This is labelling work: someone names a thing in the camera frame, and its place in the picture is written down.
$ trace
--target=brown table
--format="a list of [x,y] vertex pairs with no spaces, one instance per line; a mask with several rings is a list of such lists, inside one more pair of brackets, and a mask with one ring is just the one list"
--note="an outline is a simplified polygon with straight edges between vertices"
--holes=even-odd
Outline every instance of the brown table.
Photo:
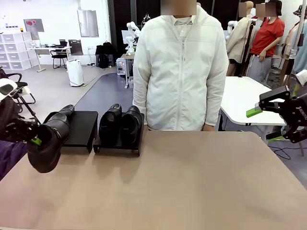
[[24,157],[0,182],[0,226],[48,230],[306,230],[307,191],[253,133],[146,132],[137,159]]

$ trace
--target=red shirt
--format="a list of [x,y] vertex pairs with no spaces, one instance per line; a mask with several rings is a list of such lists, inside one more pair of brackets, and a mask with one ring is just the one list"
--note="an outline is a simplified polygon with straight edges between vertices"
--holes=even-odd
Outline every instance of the red shirt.
[[[251,53],[259,55],[269,44],[276,40],[278,37],[282,37],[284,32],[284,22],[280,18],[277,18],[272,24],[269,24],[267,19],[262,27],[259,29]],[[267,51],[266,56],[273,56],[276,51],[276,46]]]

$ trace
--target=black chair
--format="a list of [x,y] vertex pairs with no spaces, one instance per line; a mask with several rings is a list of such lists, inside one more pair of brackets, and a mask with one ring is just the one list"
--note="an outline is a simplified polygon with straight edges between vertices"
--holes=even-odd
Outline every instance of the black chair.
[[0,79],[9,78],[9,77],[14,76],[14,75],[18,75],[19,79],[18,79],[18,81],[15,82],[17,84],[17,89],[16,89],[16,93],[14,94],[14,96],[12,98],[15,99],[18,102],[18,104],[20,106],[19,112],[21,113],[23,111],[22,105],[24,104],[25,107],[31,113],[31,115],[36,118],[35,112],[29,107],[29,104],[35,104],[36,103],[36,99],[34,98],[34,96],[31,93],[29,95],[33,98],[33,102],[26,102],[25,99],[22,97],[24,87],[28,86],[28,83],[21,81],[21,78],[23,77],[22,74],[21,73],[6,74],[4,72],[4,70],[2,69],[2,67],[0,66]]
[[[67,53],[66,53],[65,49],[51,50],[50,53],[51,53],[51,57],[53,58],[53,65],[52,65],[52,67],[54,69],[58,69],[58,68],[65,68],[65,69],[67,69],[66,65],[65,65],[65,61],[64,61],[64,58],[66,58],[68,60]],[[59,66],[54,67],[54,59],[59,59]]]

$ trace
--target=black shoe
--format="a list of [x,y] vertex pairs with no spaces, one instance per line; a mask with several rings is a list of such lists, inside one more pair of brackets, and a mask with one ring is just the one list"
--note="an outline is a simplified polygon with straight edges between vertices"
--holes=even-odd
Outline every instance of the black shoe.
[[57,166],[62,145],[70,135],[70,118],[73,112],[74,106],[69,105],[57,113],[51,113],[36,130],[37,137],[42,141],[41,146],[27,143],[28,159],[38,172],[48,173]]
[[120,138],[124,145],[135,143],[142,127],[142,116],[136,106],[131,106],[122,118]]
[[122,116],[121,112],[121,105],[114,104],[102,116],[98,131],[102,143],[109,146],[114,146],[117,143]]

